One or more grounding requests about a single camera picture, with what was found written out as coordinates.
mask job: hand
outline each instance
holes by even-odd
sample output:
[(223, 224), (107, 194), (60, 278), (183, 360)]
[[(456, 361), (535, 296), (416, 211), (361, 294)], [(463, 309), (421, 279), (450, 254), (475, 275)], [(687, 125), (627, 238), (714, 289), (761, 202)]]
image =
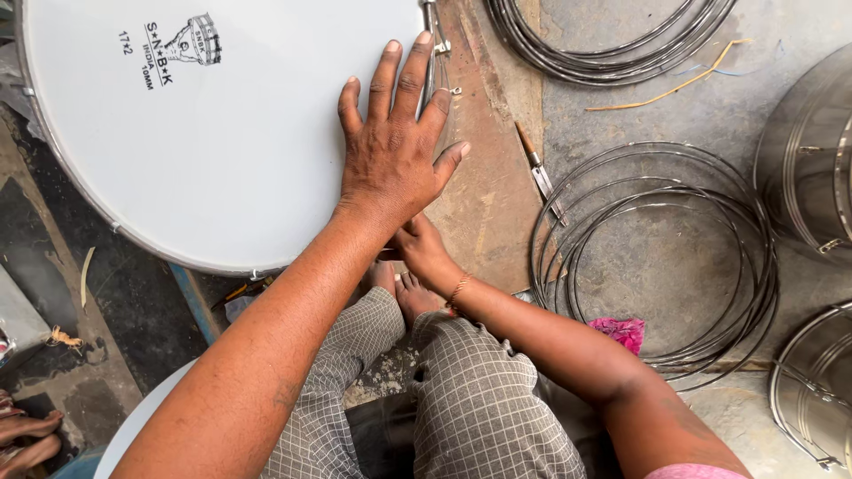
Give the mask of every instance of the hand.
[(382, 251), (380, 259), (406, 262), (408, 270), (420, 282), (444, 299), (450, 299), (464, 276), (464, 271), (446, 252), (438, 228), (422, 212), (394, 234), (388, 247), (392, 250)]
[(432, 163), (451, 102), (450, 92), (439, 89), (417, 121), (432, 48), (432, 35), (421, 33), (402, 67), (391, 109), (402, 45), (388, 43), (370, 83), (366, 121), (358, 112), (359, 80), (351, 77), (343, 87), (337, 110), (346, 136), (346, 164), (336, 214), (347, 211), (374, 220), (391, 234), (440, 196), (470, 150), (469, 143), (460, 141)]

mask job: stainless steel drum shell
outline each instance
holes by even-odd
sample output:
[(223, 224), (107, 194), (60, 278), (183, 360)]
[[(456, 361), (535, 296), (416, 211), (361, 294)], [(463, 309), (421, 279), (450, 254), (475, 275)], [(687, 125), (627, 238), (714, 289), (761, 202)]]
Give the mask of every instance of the stainless steel drum shell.
[(852, 466), (852, 303), (802, 327), (769, 375), (775, 423), (824, 468)]
[(808, 71), (769, 117), (755, 187), (776, 233), (852, 261), (852, 44)]

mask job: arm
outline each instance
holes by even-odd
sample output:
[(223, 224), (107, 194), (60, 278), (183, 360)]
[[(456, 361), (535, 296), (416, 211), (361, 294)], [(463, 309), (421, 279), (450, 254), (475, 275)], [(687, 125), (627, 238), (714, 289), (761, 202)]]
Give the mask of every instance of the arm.
[(151, 417), (112, 477), (255, 478), (302, 383), (360, 276), (394, 231), (439, 194), (467, 143), (432, 164), (450, 94), (439, 90), (415, 119), (432, 48), (424, 32), (391, 95), (402, 48), (385, 48), (361, 121), (350, 78), (338, 111), (346, 136), (341, 199), (328, 225), (199, 358)]
[[(421, 282), (444, 298), (464, 275), (422, 213), (397, 232), (391, 245)], [(598, 411), (626, 479), (681, 463), (751, 477), (654, 370), (606, 335), (476, 279), (458, 293), (455, 306), (496, 338), (508, 338), (544, 375)]]

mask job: bare foot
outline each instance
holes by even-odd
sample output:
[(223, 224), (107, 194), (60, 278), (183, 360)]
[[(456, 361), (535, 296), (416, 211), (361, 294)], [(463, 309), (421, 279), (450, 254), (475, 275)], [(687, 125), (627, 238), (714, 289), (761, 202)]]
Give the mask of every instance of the bare foot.
[(54, 457), (62, 442), (56, 434), (51, 434), (17, 453), (6, 464), (0, 466), (0, 479), (23, 477), (28, 470)]
[(402, 317), (406, 319), (409, 329), (419, 315), (437, 311), (444, 306), (440, 296), (422, 286), (417, 276), (407, 271), (396, 281), (396, 302), (400, 304)]
[(34, 419), (22, 416), (0, 419), (0, 444), (6, 444), (16, 437), (45, 437), (59, 427), (65, 417), (59, 411), (51, 411), (47, 418)]
[(364, 277), (361, 278), (361, 288), (366, 294), (373, 286), (384, 288), (391, 296), (396, 297), (394, 265), (391, 262), (376, 260), (370, 265)]

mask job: printed logo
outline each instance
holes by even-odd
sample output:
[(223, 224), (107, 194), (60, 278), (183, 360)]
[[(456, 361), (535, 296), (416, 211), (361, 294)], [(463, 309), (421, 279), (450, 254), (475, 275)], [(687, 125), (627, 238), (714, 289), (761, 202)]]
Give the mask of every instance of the printed logo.
[(156, 22), (145, 24), (145, 35), (147, 43), (142, 45), (145, 56), (142, 77), (149, 90), (157, 85), (164, 88), (175, 82), (172, 66), (176, 62), (211, 66), (222, 61), (219, 33), (209, 14), (189, 19), (171, 40), (164, 37)]

